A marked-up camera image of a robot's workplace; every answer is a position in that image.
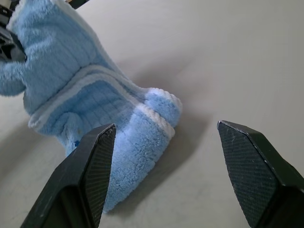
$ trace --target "blue fabric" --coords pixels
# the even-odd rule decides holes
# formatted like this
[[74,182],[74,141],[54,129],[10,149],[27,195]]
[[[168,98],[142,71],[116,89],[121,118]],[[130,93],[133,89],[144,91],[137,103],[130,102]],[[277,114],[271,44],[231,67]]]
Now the blue fabric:
[[56,136],[68,156],[85,133],[116,124],[104,204],[105,212],[111,210],[164,152],[180,118],[179,100],[135,86],[62,0],[21,0],[8,28],[19,37],[27,61],[0,63],[0,94],[24,92],[30,127]]

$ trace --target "floor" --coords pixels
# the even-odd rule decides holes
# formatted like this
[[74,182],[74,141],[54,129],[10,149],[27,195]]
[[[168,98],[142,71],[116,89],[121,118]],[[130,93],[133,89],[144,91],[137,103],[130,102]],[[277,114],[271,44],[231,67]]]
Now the floor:
[[[217,121],[261,131],[304,175],[304,1],[90,0],[78,12],[138,85],[183,102],[155,169],[103,228],[248,228]],[[0,223],[20,226],[64,150],[27,128],[22,96],[0,98]]]

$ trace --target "textured gripper pad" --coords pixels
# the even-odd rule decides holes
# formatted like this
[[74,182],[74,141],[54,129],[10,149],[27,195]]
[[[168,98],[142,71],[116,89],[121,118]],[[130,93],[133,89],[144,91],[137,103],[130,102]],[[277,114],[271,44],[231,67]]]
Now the textured gripper pad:
[[278,182],[249,138],[235,128],[218,125],[228,174],[244,215],[258,225]]
[[111,127],[99,138],[82,178],[82,189],[85,192],[95,228],[99,226],[109,185],[114,140],[115,129]]

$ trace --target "gray floor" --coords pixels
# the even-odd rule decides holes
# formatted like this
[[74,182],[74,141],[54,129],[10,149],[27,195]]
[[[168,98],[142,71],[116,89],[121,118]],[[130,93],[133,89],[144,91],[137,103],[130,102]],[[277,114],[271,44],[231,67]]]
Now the gray floor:
[[[91,0],[78,11],[138,85],[183,102],[176,136],[103,228],[248,228],[228,178],[220,119],[264,133],[304,175],[302,0]],[[0,98],[0,227],[18,227],[64,158]]]

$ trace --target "white floor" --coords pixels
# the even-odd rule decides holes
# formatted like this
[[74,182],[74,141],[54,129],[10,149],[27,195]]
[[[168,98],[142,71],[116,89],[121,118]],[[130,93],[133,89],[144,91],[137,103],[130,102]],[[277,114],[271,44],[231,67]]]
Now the white floor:
[[[304,175],[304,1],[91,0],[79,12],[140,86],[184,107],[155,169],[103,228],[248,228],[220,119],[259,130]],[[64,152],[27,128],[22,97],[0,98],[0,227],[21,225]]]

